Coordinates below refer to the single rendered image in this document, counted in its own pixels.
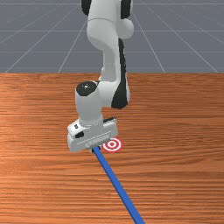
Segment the long blue stick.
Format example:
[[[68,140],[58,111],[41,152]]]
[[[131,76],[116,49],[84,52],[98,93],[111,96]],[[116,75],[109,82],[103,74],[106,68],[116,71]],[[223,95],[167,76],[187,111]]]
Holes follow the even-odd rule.
[[[122,203],[124,204],[127,211],[129,212],[129,215],[131,216],[132,220],[135,222],[135,224],[145,224],[144,219],[142,218],[140,213],[137,211],[137,209],[134,206],[133,202],[131,201],[129,195],[124,190],[121,182],[119,181],[117,176],[114,174],[108,161],[102,155],[100,148],[94,147],[92,149],[92,151],[95,154],[95,156],[97,157],[99,163],[101,164],[101,167],[106,172],[109,180],[111,181],[111,183],[112,183],[113,187],[115,188],[116,192],[118,193]]]

